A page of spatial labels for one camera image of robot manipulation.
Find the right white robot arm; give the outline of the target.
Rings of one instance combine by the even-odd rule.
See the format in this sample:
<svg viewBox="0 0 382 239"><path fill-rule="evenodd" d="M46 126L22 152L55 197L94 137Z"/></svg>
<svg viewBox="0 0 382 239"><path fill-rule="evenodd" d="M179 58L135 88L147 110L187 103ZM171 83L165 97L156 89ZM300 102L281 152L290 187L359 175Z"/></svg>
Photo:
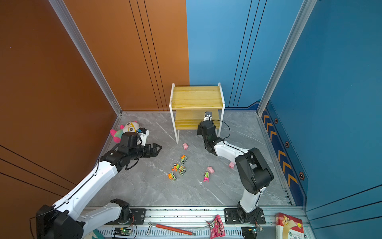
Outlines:
<svg viewBox="0 0 382 239"><path fill-rule="evenodd" d="M258 204L274 175L260 150L255 147L243 149L229 144L216 134L212 120L202 121L198 125L197 134L203 137L208 152L230 160L237 167L244 187L237 206L237 220L243 224L264 225L264 212Z"/></svg>

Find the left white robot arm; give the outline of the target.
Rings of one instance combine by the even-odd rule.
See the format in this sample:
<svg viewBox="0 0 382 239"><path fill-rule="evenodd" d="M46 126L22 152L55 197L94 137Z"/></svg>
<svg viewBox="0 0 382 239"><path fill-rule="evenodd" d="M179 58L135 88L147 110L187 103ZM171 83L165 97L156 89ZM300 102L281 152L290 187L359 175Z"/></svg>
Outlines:
<svg viewBox="0 0 382 239"><path fill-rule="evenodd" d="M98 159L94 169L66 196L52 206L44 205L36 213L36 238L82 239L93 230L109 223L132 222L130 204L113 199L105 206L84 213L93 197L122 170L132 169L130 163L140 158L156 157L162 147L147 144L149 131L125 132L111 150Z"/></svg>

